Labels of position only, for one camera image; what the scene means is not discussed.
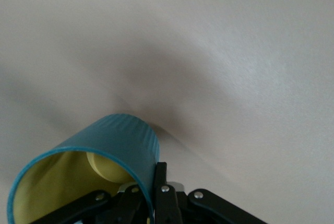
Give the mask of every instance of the silver screw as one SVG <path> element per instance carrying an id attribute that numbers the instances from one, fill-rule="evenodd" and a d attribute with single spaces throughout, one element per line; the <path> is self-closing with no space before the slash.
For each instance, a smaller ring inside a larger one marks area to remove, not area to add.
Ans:
<path id="1" fill-rule="evenodd" d="M 168 192 L 169 191 L 169 186 L 162 186 L 161 191 L 164 192 L 164 193 Z"/>
<path id="2" fill-rule="evenodd" d="M 96 197 L 95 197 L 95 200 L 96 201 L 100 201 L 104 198 L 104 193 L 101 193 L 101 194 L 98 194 Z"/>
<path id="3" fill-rule="evenodd" d="M 197 191 L 197 192 L 194 193 L 194 197 L 196 199 L 202 199 L 204 197 L 204 195 L 203 195 L 203 193 Z"/>
<path id="4" fill-rule="evenodd" d="M 139 191 L 139 188 L 137 186 L 135 186 L 131 189 L 131 192 L 133 192 L 133 193 L 137 193 L 138 191 Z"/>

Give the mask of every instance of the screw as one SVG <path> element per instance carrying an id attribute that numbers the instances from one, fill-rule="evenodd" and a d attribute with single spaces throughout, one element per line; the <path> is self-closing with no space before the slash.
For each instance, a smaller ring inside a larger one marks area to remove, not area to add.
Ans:
<path id="1" fill-rule="evenodd" d="M 202 199 L 204 197 L 204 195 L 203 195 L 202 192 L 197 191 L 197 192 L 194 193 L 194 197 L 196 199 Z"/>
<path id="2" fill-rule="evenodd" d="M 96 197 L 95 197 L 95 200 L 96 201 L 100 201 L 100 200 L 102 200 L 104 198 L 104 193 L 100 193 L 100 194 L 98 194 Z"/>
<path id="3" fill-rule="evenodd" d="M 164 193 L 168 192 L 169 191 L 169 186 L 162 186 L 161 191 L 164 192 Z"/>
<path id="4" fill-rule="evenodd" d="M 135 186 L 131 189 L 131 192 L 133 192 L 133 193 L 137 193 L 138 191 L 139 191 L 139 188 L 137 186 Z"/>

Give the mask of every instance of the table surface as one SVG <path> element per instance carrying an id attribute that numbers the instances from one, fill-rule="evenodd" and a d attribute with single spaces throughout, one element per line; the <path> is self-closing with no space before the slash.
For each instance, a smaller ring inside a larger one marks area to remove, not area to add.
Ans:
<path id="1" fill-rule="evenodd" d="M 268 223 L 334 219 L 334 0 L 0 0 L 0 222 L 22 167 L 149 122 L 170 181 Z"/>

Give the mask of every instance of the blue cup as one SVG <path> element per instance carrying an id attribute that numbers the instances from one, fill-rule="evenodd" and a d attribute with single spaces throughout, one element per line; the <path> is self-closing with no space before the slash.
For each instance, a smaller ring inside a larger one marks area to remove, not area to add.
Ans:
<path id="1" fill-rule="evenodd" d="M 147 123 L 128 114 L 106 116 L 23 168 L 9 193 L 8 222 L 33 222 L 94 190 L 115 195 L 128 182 L 138 183 L 153 221 L 158 161 L 158 139 Z"/>

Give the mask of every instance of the metal bolt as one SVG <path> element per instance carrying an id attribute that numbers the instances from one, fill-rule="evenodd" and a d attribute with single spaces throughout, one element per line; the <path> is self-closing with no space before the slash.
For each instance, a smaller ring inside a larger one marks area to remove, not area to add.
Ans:
<path id="1" fill-rule="evenodd" d="M 95 197 L 95 200 L 96 201 L 100 201 L 100 200 L 102 200 L 104 198 L 104 193 L 100 193 L 100 194 L 98 194 L 96 197 Z"/>
<path id="2" fill-rule="evenodd" d="M 162 186 L 161 191 L 164 192 L 164 193 L 168 192 L 169 191 L 169 186 Z"/>
<path id="3" fill-rule="evenodd" d="M 196 199 L 202 199 L 204 197 L 204 195 L 203 195 L 203 193 L 197 191 L 197 192 L 194 193 L 194 197 Z"/>
<path id="4" fill-rule="evenodd" d="M 137 186 L 135 186 L 131 189 L 131 192 L 133 192 L 133 193 L 137 193 L 138 191 L 139 191 L 139 188 Z"/>

